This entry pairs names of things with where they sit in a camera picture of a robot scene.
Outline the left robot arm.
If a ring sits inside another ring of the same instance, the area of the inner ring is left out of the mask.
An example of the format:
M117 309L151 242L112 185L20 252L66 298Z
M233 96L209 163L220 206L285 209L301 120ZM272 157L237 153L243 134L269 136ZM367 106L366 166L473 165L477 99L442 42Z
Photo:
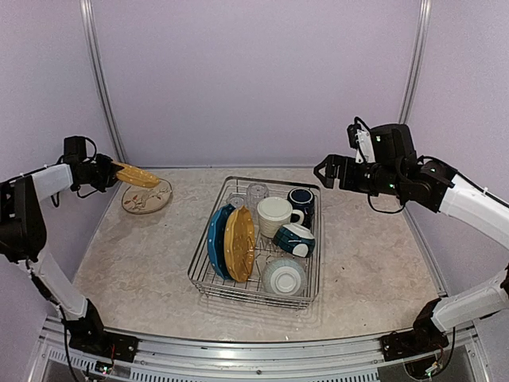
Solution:
M71 336L93 353L111 347L99 312L70 282L53 258L40 202L66 189L92 185L103 192L124 169L99 154L94 160L45 166L1 184L1 254L11 263L23 263L39 293L60 312Z

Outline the bird pattern ceramic plate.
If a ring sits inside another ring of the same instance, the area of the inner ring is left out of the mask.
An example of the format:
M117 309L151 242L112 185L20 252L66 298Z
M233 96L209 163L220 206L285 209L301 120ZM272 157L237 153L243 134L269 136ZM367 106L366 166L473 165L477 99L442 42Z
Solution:
M145 215L163 209L173 197L173 187L165 179L152 188L131 185L122 195L122 208L134 215Z

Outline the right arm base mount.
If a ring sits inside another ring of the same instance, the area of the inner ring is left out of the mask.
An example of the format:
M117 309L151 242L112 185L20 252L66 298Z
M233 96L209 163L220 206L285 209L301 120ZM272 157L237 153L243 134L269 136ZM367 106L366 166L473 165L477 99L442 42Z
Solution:
M443 333L430 334L425 329L412 329L384 335L380 345L384 360L395 361L444 349L449 345L449 339Z

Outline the blue polka dot plate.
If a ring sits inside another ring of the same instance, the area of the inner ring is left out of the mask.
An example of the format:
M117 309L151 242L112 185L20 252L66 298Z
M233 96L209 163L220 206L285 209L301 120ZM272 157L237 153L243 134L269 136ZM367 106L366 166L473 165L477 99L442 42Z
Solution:
M224 233L229 216L235 211L232 204L226 204L214 212L208 226L208 258L214 272L224 280L232 280L224 258Z

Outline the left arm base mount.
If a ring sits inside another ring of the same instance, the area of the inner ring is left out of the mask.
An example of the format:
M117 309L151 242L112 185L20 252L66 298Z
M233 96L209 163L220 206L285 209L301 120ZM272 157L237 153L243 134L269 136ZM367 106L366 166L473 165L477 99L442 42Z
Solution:
M73 333L69 340L72 349L113 361L134 362L139 340L130 335L100 332Z

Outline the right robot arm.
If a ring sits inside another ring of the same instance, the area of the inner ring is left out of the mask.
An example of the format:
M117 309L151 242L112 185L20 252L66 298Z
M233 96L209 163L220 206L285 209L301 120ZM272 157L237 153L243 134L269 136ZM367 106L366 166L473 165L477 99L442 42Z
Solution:
M508 247L508 203L431 156L397 154L363 159L330 154L313 169L320 183L368 197L387 194L400 204L421 207L466 225L500 248ZM438 335L464 322L484 318L508 308L508 269L446 298L429 302L415 318L406 339L414 353L425 352Z

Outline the yellow polka dot plate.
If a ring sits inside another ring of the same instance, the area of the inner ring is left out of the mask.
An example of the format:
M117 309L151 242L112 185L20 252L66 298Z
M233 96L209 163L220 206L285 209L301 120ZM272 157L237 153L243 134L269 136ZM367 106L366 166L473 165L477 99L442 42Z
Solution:
M251 211L242 206L227 219L224 233L224 259L229 275L238 283L245 283L255 261L255 227Z
M120 167L115 174L119 181L143 188L153 188L160 183L160 178L147 170L121 162L113 162Z

